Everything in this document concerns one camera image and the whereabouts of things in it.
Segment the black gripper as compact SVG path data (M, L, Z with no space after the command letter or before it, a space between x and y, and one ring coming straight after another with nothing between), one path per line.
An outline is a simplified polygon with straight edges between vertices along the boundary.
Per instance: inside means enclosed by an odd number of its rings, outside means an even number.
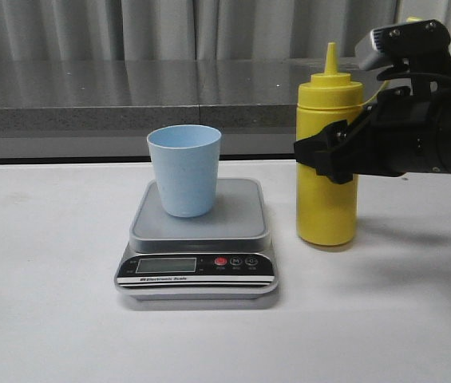
M338 120L297 140L295 159L335 184L348 183L354 175L439 172L435 111L429 98L415 97L408 87L382 91L353 122Z

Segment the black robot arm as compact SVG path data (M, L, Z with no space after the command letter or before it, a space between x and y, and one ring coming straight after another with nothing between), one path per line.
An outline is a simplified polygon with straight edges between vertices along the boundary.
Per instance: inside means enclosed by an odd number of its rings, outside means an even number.
M333 122L294 149L298 163L335 184L355 175L451 174L451 89L425 100L406 86L384 91L351 123Z

